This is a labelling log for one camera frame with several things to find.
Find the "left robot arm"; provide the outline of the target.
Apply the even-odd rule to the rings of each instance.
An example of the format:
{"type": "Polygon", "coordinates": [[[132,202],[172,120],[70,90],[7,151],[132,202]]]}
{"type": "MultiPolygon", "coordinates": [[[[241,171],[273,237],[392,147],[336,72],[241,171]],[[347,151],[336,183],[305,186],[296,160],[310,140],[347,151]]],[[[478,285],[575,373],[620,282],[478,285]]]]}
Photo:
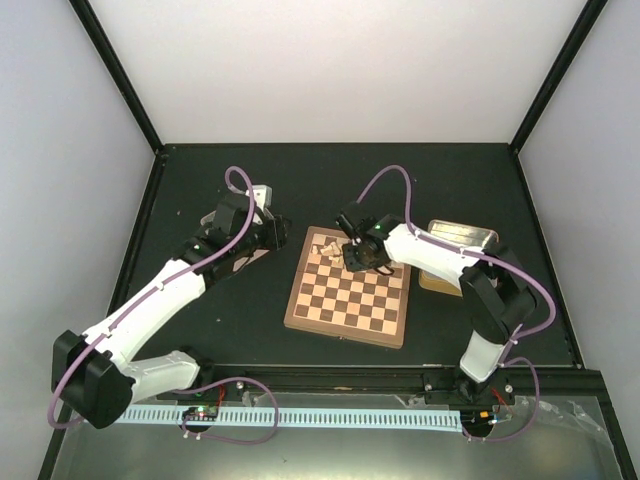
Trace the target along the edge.
{"type": "Polygon", "coordinates": [[[215,384],[212,364],[192,348],[141,361],[135,356],[183,307],[285,246],[291,223],[270,212],[271,197],[266,185],[227,194],[135,296],[84,333],[63,332],[52,348],[54,399],[101,429],[131,404],[165,392],[207,397],[215,384]]]}

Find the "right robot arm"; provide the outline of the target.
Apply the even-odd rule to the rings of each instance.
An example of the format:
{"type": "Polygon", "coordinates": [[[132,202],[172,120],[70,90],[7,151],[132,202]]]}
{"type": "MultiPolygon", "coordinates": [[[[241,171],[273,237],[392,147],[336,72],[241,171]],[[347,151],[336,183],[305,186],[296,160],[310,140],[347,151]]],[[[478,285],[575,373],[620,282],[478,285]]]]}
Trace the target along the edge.
{"type": "Polygon", "coordinates": [[[467,249],[439,239],[393,215],[378,220],[341,212],[336,224],[348,237],[342,247],[348,271],[381,272],[392,263],[403,264],[460,291],[471,317],[472,333],[450,391],[465,403],[479,402],[490,392],[490,378],[537,306],[527,283],[498,264],[504,251],[498,248],[484,260],[481,248],[467,249]]]}

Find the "pile of light chess pieces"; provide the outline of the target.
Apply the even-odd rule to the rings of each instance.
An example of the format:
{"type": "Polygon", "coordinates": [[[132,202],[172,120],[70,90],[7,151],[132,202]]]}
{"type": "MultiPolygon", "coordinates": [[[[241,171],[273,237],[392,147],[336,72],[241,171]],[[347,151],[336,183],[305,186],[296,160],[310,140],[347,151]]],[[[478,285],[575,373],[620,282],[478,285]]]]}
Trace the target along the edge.
{"type": "Polygon", "coordinates": [[[342,250],[336,241],[327,245],[313,244],[308,259],[317,264],[334,266],[343,264],[342,250]]]}

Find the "wooden chess board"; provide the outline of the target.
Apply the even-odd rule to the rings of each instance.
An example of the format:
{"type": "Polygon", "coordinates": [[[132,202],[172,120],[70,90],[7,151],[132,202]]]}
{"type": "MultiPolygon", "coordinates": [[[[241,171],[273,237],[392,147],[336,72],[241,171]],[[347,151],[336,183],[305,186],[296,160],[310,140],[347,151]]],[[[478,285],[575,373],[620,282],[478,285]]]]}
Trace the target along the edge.
{"type": "Polygon", "coordinates": [[[399,349],[404,344],[411,267],[393,262],[388,270],[352,273],[310,262],[313,244],[348,237],[339,230],[308,228],[284,317],[291,329],[399,349]]]}

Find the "small circuit board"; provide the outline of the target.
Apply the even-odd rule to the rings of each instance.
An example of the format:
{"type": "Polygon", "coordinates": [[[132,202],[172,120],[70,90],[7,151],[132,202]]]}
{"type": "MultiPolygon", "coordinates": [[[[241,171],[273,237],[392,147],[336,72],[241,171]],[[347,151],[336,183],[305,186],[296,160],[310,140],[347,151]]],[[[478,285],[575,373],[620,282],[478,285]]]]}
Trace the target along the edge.
{"type": "Polygon", "coordinates": [[[219,408],[217,406],[192,406],[182,413],[182,419],[186,421],[213,422],[217,419],[219,408]]]}

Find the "pink embossed tin box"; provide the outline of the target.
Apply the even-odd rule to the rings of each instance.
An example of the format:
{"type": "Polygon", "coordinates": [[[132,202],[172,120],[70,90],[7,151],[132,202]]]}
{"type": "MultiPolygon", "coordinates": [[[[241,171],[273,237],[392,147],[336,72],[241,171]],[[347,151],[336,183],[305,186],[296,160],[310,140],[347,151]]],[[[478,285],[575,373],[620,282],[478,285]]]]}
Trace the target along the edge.
{"type": "MultiPolygon", "coordinates": [[[[208,231],[208,229],[212,226],[214,217],[215,217],[215,213],[216,211],[212,211],[209,214],[205,215],[204,217],[201,218],[200,220],[200,225],[205,227],[205,231],[208,231]]],[[[258,259],[260,259],[261,257],[263,257],[264,255],[268,254],[269,251],[266,249],[258,249],[256,250],[254,253],[252,253],[244,262],[242,262],[241,260],[237,260],[234,264],[233,267],[233,271],[237,272],[239,271],[245,264],[250,264],[253,263],[255,261],[257,261],[258,259]]]]}

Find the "yellow tin box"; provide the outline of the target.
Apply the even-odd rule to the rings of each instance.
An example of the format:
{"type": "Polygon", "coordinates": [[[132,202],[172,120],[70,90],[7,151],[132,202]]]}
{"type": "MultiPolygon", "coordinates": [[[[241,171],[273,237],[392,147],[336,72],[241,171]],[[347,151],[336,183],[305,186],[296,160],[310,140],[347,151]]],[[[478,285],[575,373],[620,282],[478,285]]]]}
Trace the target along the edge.
{"type": "MultiPolygon", "coordinates": [[[[495,230],[439,219],[431,220],[427,231],[444,240],[470,247],[487,248],[499,242],[499,235],[495,230]]],[[[456,297],[462,296],[459,287],[427,271],[420,272],[419,285],[425,290],[456,297]]]]}

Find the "black frame post left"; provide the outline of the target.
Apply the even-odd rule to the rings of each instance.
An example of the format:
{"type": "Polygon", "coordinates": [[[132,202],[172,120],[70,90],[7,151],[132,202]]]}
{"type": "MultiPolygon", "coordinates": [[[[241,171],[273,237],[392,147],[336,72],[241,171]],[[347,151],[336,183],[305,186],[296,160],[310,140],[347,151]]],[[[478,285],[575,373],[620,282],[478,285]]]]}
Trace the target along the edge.
{"type": "Polygon", "coordinates": [[[115,83],[120,96],[126,103],[149,147],[157,154],[163,149],[164,144],[154,128],[91,2],[87,0],[69,0],[69,4],[115,83]]]}

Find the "black frame post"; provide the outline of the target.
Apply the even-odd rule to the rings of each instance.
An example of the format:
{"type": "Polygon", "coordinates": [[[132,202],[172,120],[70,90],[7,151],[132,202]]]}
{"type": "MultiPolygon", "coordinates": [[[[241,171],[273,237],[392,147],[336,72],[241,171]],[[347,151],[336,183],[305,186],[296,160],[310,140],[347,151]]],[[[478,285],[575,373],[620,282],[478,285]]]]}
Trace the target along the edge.
{"type": "Polygon", "coordinates": [[[515,155],[522,151],[607,3],[607,0],[588,0],[585,2],[509,143],[510,151],[515,155]]]}
{"type": "Polygon", "coordinates": [[[126,103],[149,147],[157,154],[163,149],[164,144],[154,128],[91,2],[87,0],[69,0],[69,4],[115,83],[120,96],[126,103]]]}

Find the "black frame post right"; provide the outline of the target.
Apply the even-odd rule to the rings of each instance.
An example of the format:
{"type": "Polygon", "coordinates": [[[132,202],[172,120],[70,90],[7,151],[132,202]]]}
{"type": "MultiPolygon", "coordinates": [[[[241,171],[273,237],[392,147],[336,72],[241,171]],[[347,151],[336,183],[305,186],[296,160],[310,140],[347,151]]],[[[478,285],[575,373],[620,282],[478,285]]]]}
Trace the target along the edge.
{"type": "Polygon", "coordinates": [[[607,3],[607,0],[588,0],[585,2],[509,143],[510,151],[515,155],[522,151],[607,3]]]}

